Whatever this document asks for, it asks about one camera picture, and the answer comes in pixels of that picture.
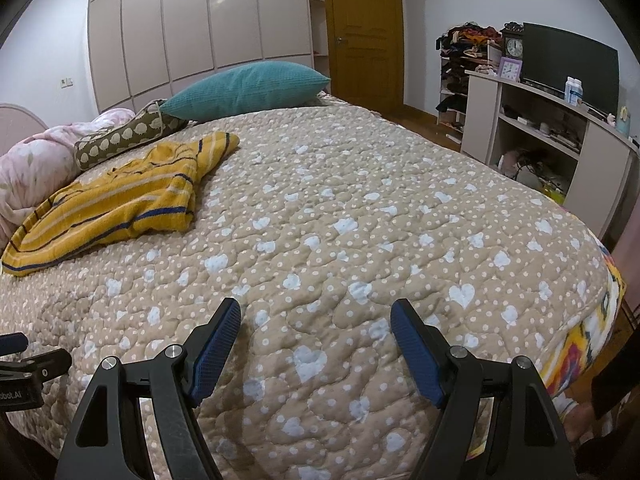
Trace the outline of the colourful geometric patterned blanket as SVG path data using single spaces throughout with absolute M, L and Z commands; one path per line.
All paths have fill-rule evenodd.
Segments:
M 620 270 L 591 231 L 529 262 L 499 252 L 494 267 L 497 275 L 480 289 L 487 304 L 473 302 L 457 341 L 479 358 L 527 356 L 566 419 L 578 403 L 565 391 L 611 335 L 626 292 Z

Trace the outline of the shelf with piled clothes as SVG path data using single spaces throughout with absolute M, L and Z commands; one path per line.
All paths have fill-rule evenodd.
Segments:
M 436 40 L 439 52 L 439 102 L 437 123 L 448 136 L 462 141 L 469 99 L 470 73 L 495 75 L 502 55 L 502 36 L 497 29 L 474 22 L 448 29 Z

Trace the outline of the purple square clock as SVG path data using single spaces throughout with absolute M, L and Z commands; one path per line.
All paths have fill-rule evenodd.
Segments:
M 498 76 L 502 79 L 510 81 L 520 81 L 523 61 L 519 58 L 509 58 L 503 56 L 500 58 L 500 64 L 498 68 Z

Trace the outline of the pink rounded headboard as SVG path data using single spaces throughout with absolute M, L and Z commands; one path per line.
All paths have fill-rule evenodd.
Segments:
M 34 113 L 13 104 L 0 104 L 0 155 L 48 126 Z

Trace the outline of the white tv cabinet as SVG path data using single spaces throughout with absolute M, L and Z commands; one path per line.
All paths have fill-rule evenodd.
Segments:
M 577 106 L 527 84 L 469 73 L 461 151 L 491 167 L 517 151 L 565 184 L 563 206 L 604 237 L 638 148 Z

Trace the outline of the beige heart quilted bedspread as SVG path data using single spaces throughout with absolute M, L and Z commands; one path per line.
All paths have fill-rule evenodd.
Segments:
M 156 356 L 221 300 L 239 339 L 198 422 L 227 479 L 405 479 L 437 413 L 416 392 L 390 330 L 408 299 L 450 344 L 497 275 L 590 231 L 526 186 L 361 107 L 268 110 L 194 126 L 238 150 L 198 190 L 190 229 L 106 246 L 1 280 L 1 328 L 31 352 L 64 348 L 70 374 L 43 406 L 11 415 L 61 451 L 107 356 Z

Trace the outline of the olive hedgehog bolster pillow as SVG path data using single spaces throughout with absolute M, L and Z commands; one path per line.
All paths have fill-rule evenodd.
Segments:
M 101 129 L 84 136 L 75 144 L 75 160 L 80 171 L 86 171 L 132 148 L 170 136 L 189 121 L 163 113 L 164 100 L 154 100 L 121 125 Z

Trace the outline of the yellow blue striped sweater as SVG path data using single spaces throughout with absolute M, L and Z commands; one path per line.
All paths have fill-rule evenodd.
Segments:
M 2 272 L 25 276 L 96 246 L 187 230 L 201 180 L 239 144 L 236 134 L 223 131 L 190 143 L 160 142 L 96 180 L 62 188 L 16 229 L 2 254 Z

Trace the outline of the white plastic bottles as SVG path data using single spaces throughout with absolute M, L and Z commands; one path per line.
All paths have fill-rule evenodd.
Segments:
M 573 106 L 582 104 L 582 82 L 579 79 L 566 78 L 564 100 Z

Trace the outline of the pale pink wardrobe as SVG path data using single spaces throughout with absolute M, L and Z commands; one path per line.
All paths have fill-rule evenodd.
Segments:
M 311 0 L 89 0 L 96 106 L 138 110 L 260 60 L 314 66 Z

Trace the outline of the black flat television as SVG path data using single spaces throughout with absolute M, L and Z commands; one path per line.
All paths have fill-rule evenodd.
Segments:
M 618 52 L 599 41 L 549 26 L 525 23 L 521 78 L 564 91 L 568 77 L 582 82 L 582 99 L 614 114 L 620 97 Z

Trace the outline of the brown wooden door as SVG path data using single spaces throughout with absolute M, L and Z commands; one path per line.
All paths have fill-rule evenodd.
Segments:
M 380 113 L 404 98 L 402 0 L 326 0 L 331 92 Z

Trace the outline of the pink floral fleece blanket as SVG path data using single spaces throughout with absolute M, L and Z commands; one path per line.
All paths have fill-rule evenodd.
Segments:
M 75 144 L 133 117 L 132 110 L 113 108 L 92 122 L 73 122 L 36 133 L 1 156 L 1 250 L 37 206 L 78 176 Z

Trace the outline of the dark ornate table clock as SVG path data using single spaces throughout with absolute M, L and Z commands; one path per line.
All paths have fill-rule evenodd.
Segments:
M 521 60 L 524 53 L 524 25 L 517 22 L 504 24 L 501 31 L 503 56 Z

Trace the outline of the teal knitted pillow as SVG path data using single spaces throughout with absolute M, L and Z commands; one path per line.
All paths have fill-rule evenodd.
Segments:
M 194 122 L 291 108 L 314 100 L 331 79 L 284 61 L 243 64 L 209 76 L 163 102 L 163 114 Z

